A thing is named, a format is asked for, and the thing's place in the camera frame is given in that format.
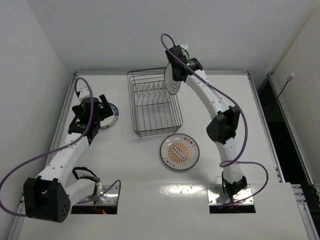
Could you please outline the orange sunburst plate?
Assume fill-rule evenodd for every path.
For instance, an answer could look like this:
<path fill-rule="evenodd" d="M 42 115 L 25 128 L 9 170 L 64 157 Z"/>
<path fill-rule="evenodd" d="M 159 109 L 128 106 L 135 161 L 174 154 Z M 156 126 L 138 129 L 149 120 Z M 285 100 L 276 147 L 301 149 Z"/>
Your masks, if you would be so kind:
<path fill-rule="evenodd" d="M 198 163 L 200 148 L 198 143 L 187 134 L 171 134 L 162 141 L 159 155 L 169 169 L 185 172 Z"/>

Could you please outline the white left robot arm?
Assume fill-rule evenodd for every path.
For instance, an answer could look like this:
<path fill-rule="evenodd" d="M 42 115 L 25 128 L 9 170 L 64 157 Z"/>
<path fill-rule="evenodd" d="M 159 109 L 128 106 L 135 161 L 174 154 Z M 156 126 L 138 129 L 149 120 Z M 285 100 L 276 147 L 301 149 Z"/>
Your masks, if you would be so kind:
<path fill-rule="evenodd" d="M 24 208 L 28 218 L 62 223 L 72 207 L 87 197 L 97 197 L 100 178 L 83 175 L 67 186 L 81 154 L 99 132 L 101 122 L 113 116 L 106 97 L 83 97 L 72 107 L 74 118 L 64 140 L 50 163 L 37 177 L 28 178 L 23 185 Z"/>

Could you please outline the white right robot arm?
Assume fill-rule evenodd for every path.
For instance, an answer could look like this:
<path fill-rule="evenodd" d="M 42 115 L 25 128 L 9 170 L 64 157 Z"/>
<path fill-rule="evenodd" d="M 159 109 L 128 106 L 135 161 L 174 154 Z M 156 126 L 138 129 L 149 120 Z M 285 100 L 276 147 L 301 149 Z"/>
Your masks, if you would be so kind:
<path fill-rule="evenodd" d="M 247 187 L 247 179 L 238 163 L 245 148 L 236 150 L 236 131 L 244 113 L 237 103 L 230 105 L 227 95 L 215 88 L 208 80 L 203 66 L 196 58 L 188 59 L 180 45 L 166 49 L 168 66 L 165 84 L 170 94 L 179 91 L 181 82 L 186 83 L 206 107 L 211 122 L 206 127 L 209 138 L 216 144 L 223 169 L 222 186 L 227 197 L 232 198 Z"/>

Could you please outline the white plate grey flower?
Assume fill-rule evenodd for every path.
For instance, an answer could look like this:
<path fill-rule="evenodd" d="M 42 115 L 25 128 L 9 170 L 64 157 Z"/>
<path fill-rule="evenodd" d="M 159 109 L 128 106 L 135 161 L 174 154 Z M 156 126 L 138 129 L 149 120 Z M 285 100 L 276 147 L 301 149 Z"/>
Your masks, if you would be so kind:
<path fill-rule="evenodd" d="M 167 64 L 164 71 L 164 83 L 169 94 L 176 95 L 181 87 L 180 81 L 173 79 L 173 68 L 170 63 Z"/>

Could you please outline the white plate dark blue rim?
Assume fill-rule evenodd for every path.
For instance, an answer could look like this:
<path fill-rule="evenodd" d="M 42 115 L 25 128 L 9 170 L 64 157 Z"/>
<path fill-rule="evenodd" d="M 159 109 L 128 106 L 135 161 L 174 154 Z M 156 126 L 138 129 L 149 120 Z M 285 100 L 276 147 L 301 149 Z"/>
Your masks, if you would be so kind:
<path fill-rule="evenodd" d="M 113 112 L 113 119 L 110 123 L 108 123 L 107 125 L 101 125 L 99 127 L 99 130 L 106 130 L 106 129 L 110 129 L 119 119 L 119 110 L 118 108 L 113 104 L 113 103 L 109 103 L 109 106 Z"/>

